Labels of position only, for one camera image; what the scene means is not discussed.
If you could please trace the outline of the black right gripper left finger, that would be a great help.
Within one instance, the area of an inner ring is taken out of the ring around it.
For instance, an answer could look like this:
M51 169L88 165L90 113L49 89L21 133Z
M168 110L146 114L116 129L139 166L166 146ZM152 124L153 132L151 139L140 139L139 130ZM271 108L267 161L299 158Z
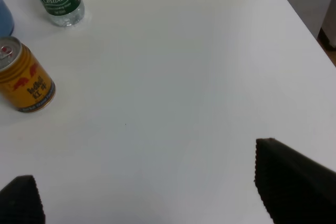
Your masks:
M32 175L17 176L1 190L1 223L46 223Z

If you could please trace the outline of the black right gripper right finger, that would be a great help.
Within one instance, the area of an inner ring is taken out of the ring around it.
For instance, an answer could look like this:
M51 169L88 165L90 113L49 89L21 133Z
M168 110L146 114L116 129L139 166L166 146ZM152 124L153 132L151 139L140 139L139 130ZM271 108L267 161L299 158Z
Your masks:
M335 172L274 138L256 141L255 186L273 223L335 223Z

